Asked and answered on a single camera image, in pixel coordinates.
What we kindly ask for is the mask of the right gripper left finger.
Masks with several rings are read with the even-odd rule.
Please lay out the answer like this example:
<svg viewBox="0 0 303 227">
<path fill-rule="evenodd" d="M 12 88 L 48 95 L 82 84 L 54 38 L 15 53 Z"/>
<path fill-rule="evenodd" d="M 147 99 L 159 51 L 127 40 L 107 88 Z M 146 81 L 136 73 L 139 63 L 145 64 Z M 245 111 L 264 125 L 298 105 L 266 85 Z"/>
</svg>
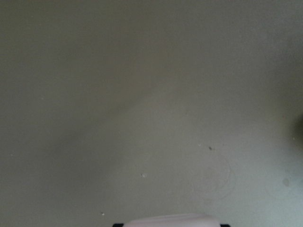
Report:
<svg viewBox="0 0 303 227">
<path fill-rule="evenodd" d="M 112 227 L 123 227 L 124 223 L 114 223 Z"/>
</svg>

